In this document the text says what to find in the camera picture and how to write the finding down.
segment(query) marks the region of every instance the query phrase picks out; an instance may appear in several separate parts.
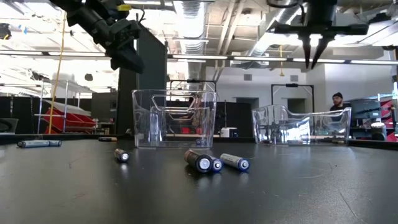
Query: battery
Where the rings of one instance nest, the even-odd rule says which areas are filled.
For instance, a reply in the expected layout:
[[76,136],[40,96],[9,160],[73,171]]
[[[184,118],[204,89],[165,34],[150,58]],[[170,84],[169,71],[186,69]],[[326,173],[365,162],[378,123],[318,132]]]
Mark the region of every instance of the battery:
[[213,156],[210,156],[210,158],[213,160],[213,167],[211,168],[213,172],[219,172],[223,169],[224,163],[221,159],[215,158]]
[[62,141],[58,140],[32,140],[32,141],[19,141],[17,145],[21,148],[28,147],[49,147],[49,146],[61,146]]
[[113,155],[120,162],[127,162],[130,158],[129,154],[123,149],[115,149]]
[[107,142],[118,141],[118,139],[115,137],[99,137],[98,140],[99,141],[107,141]]
[[240,171],[247,171],[250,167],[250,163],[247,159],[239,156],[234,156],[230,154],[222,154],[220,159],[228,166],[239,169]]
[[188,150],[184,154],[184,160],[195,170],[201,173],[207,173],[212,170],[213,160],[208,155]]

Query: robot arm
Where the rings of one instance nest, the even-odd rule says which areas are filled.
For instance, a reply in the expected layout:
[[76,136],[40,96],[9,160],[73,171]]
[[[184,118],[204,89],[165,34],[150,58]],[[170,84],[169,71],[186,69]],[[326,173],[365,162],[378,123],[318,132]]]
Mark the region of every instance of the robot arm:
[[139,38],[137,21],[128,21],[128,12],[118,12],[122,0],[50,0],[67,13],[69,26],[79,24],[94,43],[101,44],[111,57],[111,68],[126,68],[142,73],[144,63],[134,49],[133,41]]
[[[270,6],[275,6],[272,0],[267,0]],[[354,24],[350,26],[333,26],[336,16],[337,0],[304,0],[308,3],[307,13],[303,20],[303,26],[290,26],[279,24],[275,28],[276,34],[298,34],[298,38],[303,42],[305,54],[305,64],[310,65],[311,54],[311,34],[320,34],[317,51],[315,52],[312,68],[317,64],[323,51],[328,47],[329,42],[335,39],[337,34],[343,35],[366,35],[369,26],[366,24]],[[290,4],[291,7],[298,5],[298,1]]]

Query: man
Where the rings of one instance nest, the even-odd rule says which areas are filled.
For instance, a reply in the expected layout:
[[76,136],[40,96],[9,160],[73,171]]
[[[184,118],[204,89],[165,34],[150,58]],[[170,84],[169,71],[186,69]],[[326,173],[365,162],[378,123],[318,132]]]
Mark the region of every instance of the man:
[[330,108],[330,111],[343,110],[347,107],[343,104],[343,95],[341,93],[335,93],[332,99],[334,105]]

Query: transparent container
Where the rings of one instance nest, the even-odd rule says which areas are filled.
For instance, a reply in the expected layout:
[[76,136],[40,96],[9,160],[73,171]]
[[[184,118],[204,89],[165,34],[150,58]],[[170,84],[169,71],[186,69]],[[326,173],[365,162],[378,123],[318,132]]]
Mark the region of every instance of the transparent container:
[[281,105],[252,110],[254,137],[266,144],[347,144],[351,108],[295,114]]
[[217,93],[133,90],[136,147],[213,146]]

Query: black table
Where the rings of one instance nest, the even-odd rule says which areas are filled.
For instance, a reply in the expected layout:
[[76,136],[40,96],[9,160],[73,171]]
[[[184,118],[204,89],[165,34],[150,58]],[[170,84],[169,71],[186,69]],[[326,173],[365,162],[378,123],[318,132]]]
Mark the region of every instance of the black table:
[[132,145],[0,146],[0,223],[398,223],[398,151],[216,143],[251,168],[200,175],[183,149]]

